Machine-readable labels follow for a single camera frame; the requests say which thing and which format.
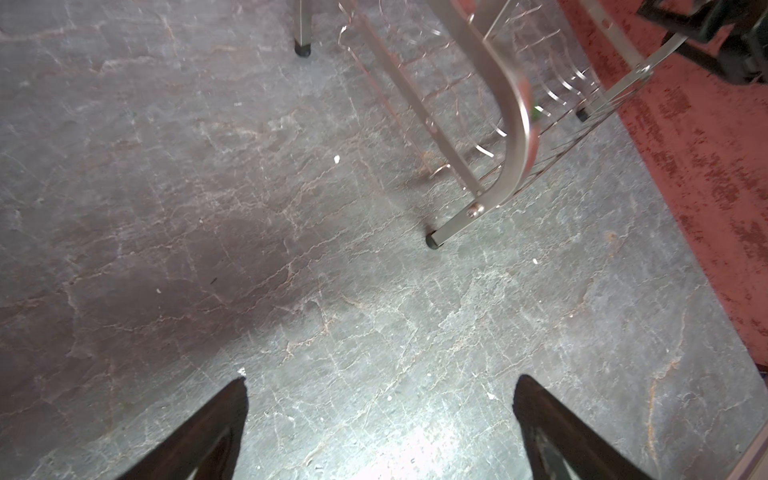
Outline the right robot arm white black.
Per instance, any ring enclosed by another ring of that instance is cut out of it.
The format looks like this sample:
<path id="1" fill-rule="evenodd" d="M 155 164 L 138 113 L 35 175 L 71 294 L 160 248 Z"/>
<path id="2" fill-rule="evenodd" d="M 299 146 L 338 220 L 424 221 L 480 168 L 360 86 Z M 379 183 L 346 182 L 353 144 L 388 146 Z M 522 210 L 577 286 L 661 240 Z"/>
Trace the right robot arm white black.
<path id="1" fill-rule="evenodd" d="M 767 83 L 767 3 L 644 1 L 636 14 L 662 28 L 665 48 L 732 85 Z"/>

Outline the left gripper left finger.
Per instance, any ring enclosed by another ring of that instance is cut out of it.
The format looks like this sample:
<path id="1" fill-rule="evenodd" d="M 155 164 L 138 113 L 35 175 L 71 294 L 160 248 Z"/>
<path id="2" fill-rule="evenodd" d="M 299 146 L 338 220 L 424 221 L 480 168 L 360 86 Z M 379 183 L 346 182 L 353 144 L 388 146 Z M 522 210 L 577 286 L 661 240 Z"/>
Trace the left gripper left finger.
<path id="1" fill-rule="evenodd" d="M 248 413 L 245 378 L 214 395 L 123 479 L 231 479 Z"/>

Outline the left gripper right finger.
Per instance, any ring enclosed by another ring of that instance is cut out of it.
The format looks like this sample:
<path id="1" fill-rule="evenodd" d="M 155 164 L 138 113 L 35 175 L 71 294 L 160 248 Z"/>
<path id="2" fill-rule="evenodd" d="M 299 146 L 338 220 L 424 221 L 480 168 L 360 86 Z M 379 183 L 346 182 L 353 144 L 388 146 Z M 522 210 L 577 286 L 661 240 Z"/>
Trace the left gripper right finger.
<path id="1" fill-rule="evenodd" d="M 650 479 L 530 375 L 518 378 L 513 412 L 534 479 Z"/>

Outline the stainless steel dish rack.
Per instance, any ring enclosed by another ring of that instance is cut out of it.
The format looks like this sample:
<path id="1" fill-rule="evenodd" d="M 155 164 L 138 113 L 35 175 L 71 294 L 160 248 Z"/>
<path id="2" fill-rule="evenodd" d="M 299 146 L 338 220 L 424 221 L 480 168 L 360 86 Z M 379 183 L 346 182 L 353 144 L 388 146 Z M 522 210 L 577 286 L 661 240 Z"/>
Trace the stainless steel dish rack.
<path id="1" fill-rule="evenodd" d="M 685 42 L 639 53 L 597 1 L 577 9 L 629 70 L 601 83 L 558 1 L 341 1 L 337 41 L 433 177 L 462 208 L 432 249 L 504 206 L 580 143 Z"/>

